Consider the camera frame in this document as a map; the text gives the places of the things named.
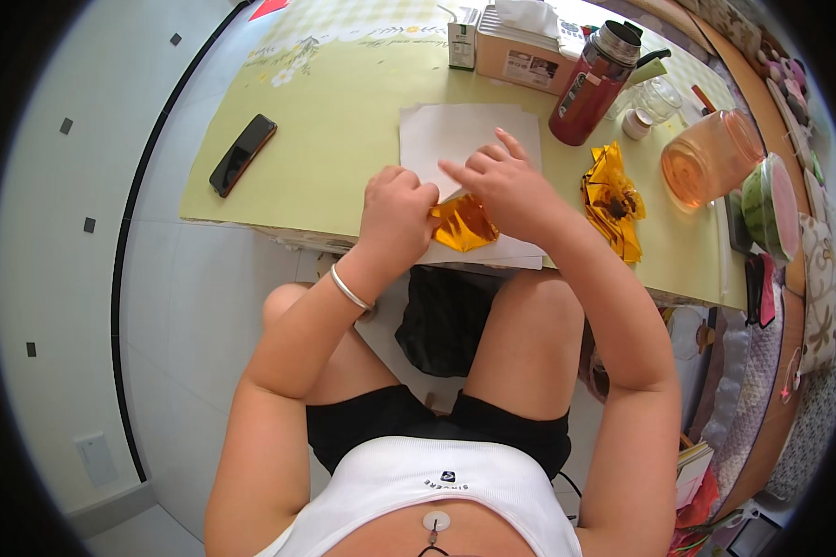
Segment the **black phone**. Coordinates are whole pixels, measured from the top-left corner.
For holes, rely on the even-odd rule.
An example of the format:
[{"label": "black phone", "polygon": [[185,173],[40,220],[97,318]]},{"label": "black phone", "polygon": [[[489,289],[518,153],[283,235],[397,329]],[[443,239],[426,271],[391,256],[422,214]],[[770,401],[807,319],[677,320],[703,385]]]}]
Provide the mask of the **black phone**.
[{"label": "black phone", "polygon": [[210,175],[210,184],[220,197],[226,197],[242,177],[256,153],[273,136],[278,126],[263,114],[257,114],[245,128],[233,146],[226,151],[223,161]]}]

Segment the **silver bracelet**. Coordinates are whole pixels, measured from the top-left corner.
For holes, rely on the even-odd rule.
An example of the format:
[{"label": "silver bracelet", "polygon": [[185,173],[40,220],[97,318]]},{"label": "silver bracelet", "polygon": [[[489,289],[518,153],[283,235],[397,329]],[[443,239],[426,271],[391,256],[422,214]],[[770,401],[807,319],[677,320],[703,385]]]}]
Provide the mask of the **silver bracelet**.
[{"label": "silver bracelet", "polygon": [[363,302],[363,300],[359,299],[359,297],[353,292],[351,292],[350,289],[346,287],[346,284],[344,284],[344,282],[340,280],[340,277],[338,276],[338,271],[334,268],[336,264],[337,263],[332,265],[332,280],[335,284],[338,285],[340,291],[344,293],[344,296],[350,298],[350,301],[356,304],[357,306],[362,307],[363,309],[365,309],[365,311],[372,311],[372,306],[369,306],[368,304]]}]

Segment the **watermelon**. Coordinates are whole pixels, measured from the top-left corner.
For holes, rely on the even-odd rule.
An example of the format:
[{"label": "watermelon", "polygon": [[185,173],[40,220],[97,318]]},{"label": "watermelon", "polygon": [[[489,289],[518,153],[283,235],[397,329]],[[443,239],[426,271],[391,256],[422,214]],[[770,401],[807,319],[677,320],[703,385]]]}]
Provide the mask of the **watermelon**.
[{"label": "watermelon", "polygon": [[775,153],[769,153],[744,180],[741,208],[758,246],[776,262],[792,261],[799,251],[798,208],[790,174]]}]

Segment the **small white jar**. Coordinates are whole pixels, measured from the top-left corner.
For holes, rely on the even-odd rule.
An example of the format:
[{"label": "small white jar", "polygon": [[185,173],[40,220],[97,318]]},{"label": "small white jar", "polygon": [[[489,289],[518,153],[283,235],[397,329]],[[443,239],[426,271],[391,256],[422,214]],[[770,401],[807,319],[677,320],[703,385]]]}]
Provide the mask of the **small white jar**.
[{"label": "small white jar", "polygon": [[644,109],[628,109],[622,119],[622,131],[632,139],[641,139],[650,133],[653,118]]}]

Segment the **trash bag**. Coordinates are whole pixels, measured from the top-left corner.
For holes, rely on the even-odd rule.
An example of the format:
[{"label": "trash bag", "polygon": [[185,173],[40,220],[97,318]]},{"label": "trash bag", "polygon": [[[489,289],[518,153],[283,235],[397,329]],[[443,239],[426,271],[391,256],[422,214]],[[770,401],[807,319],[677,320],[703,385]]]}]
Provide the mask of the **trash bag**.
[{"label": "trash bag", "polygon": [[394,335],[405,357],[435,377],[467,377],[501,277],[413,266]]}]

